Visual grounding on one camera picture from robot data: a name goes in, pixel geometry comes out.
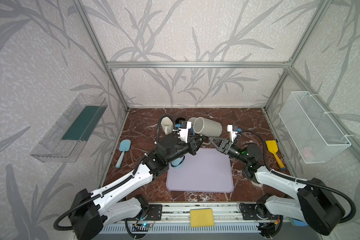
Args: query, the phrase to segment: wallpaper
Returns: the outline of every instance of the wallpaper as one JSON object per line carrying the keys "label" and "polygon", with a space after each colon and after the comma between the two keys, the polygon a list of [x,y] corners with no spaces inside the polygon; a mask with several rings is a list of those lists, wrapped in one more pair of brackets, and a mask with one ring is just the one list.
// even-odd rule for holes
{"label": "wallpaper", "polygon": [[360,1],[331,4],[294,67],[360,141]]}
{"label": "wallpaper", "polygon": [[[360,1],[333,1],[293,66],[360,141]],[[337,239],[360,240],[360,163],[349,149],[326,163],[306,164],[278,116],[291,91],[301,91],[289,76],[268,109],[296,176],[317,177],[350,196],[356,216],[334,229]],[[340,203],[349,211],[344,199]]]}
{"label": "wallpaper", "polygon": [[[320,1],[82,2],[108,61],[288,61]],[[281,72],[113,71],[133,107],[264,106]]]}
{"label": "wallpaper", "polygon": [[[77,161],[30,156],[79,93],[108,108]],[[67,239],[53,221],[100,184],[124,116],[71,1],[0,0],[0,239]]]}

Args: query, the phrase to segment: yellow sponge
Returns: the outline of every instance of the yellow sponge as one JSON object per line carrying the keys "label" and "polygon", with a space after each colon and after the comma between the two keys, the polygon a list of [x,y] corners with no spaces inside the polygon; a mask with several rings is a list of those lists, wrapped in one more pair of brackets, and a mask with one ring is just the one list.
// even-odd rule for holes
{"label": "yellow sponge", "polygon": [[209,227],[214,226],[212,209],[191,210],[191,227]]}

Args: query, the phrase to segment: spatula handle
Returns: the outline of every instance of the spatula handle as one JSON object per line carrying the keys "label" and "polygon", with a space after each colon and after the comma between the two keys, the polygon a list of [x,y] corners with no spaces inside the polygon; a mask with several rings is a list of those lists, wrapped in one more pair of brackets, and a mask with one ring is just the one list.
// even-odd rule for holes
{"label": "spatula handle", "polygon": [[279,159],[279,157],[276,155],[276,153],[273,154],[273,156],[275,156],[277,163],[279,164],[279,167],[281,168],[281,170],[285,169],[284,164],[282,163],[282,161]]}
{"label": "spatula handle", "polygon": [[122,153],[121,153],[121,155],[120,155],[120,157],[119,157],[119,160],[116,162],[116,166],[115,166],[116,168],[119,168],[119,167],[120,167],[121,162],[123,161],[124,153],[125,153],[125,152],[122,152]]}

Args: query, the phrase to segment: gray floor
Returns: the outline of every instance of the gray floor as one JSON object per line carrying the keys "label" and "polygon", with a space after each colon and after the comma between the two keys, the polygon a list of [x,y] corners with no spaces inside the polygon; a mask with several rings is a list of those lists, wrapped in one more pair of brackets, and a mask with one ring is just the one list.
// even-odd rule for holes
{"label": "gray floor", "polygon": [[[94,240],[132,240],[128,234],[99,234]],[[181,233],[181,234],[148,234],[144,240],[263,240],[257,233]],[[310,227],[294,227],[284,222],[280,232],[273,237],[274,240],[322,240],[321,235]]]}

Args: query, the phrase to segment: transparent plastic bin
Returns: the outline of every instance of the transparent plastic bin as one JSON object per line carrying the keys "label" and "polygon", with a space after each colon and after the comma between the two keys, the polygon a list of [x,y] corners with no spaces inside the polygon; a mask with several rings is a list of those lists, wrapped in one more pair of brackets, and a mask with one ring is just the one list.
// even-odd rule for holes
{"label": "transparent plastic bin", "polygon": [[307,91],[291,92],[279,116],[306,163],[326,162],[351,145]]}
{"label": "transparent plastic bin", "polygon": [[[91,119],[81,126],[82,133],[76,140],[63,139],[68,129],[87,106],[98,106],[92,111]],[[69,108],[47,132],[43,139],[33,148],[31,156],[42,162],[76,162],[87,143],[89,136],[96,127],[108,104],[104,97],[93,97],[79,94]]]}

